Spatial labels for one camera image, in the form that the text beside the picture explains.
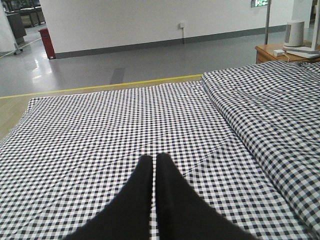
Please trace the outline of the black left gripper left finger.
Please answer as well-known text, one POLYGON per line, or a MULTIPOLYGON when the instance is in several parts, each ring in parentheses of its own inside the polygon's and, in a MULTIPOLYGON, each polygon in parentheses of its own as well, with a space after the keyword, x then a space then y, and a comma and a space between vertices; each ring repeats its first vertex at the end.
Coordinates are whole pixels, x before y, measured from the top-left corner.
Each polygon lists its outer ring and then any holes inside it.
POLYGON ((152 157, 142 155, 115 198, 67 240, 148 240, 153 192, 152 157))

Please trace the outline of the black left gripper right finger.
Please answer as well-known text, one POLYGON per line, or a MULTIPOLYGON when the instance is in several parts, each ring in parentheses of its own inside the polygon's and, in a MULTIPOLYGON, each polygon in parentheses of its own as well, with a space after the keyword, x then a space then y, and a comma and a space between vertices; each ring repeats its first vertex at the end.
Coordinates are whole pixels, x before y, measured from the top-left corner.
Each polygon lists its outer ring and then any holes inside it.
POLYGON ((211 208, 167 153, 156 156, 156 215, 161 240, 253 240, 211 208))

